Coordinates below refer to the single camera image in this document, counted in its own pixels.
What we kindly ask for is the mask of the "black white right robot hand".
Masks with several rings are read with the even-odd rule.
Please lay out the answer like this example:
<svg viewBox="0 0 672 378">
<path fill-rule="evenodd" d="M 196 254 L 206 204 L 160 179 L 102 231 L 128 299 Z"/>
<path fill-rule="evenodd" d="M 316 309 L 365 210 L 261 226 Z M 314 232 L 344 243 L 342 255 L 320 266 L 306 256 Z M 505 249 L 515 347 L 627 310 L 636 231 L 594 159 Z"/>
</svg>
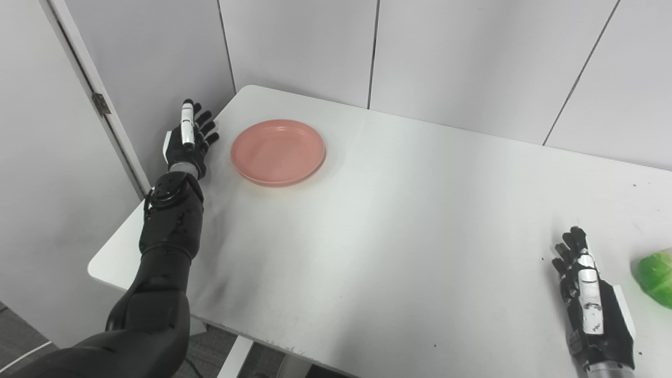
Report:
<svg viewBox="0 0 672 378">
<path fill-rule="evenodd" d="M 585 231 L 571 227 L 555 249 L 570 355 L 588 375 L 634 375 L 632 320 L 621 290 L 600 275 Z"/>
</svg>

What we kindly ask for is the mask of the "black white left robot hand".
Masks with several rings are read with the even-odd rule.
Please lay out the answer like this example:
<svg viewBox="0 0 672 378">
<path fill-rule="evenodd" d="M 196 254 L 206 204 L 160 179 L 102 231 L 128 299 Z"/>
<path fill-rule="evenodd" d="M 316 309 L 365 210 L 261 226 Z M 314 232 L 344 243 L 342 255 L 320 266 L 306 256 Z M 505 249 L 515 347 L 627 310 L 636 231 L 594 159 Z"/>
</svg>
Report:
<svg viewBox="0 0 672 378">
<path fill-rule="evenodd" d="M 184 100 L 180 123 L 166 134 L 163 144 L 168 170 L 188 172 L 203 179 L 207 173 L 205 157 L 220 139 L 215 128 L 211 111 L 204 111 L 197 101 Z"/>
</svg>

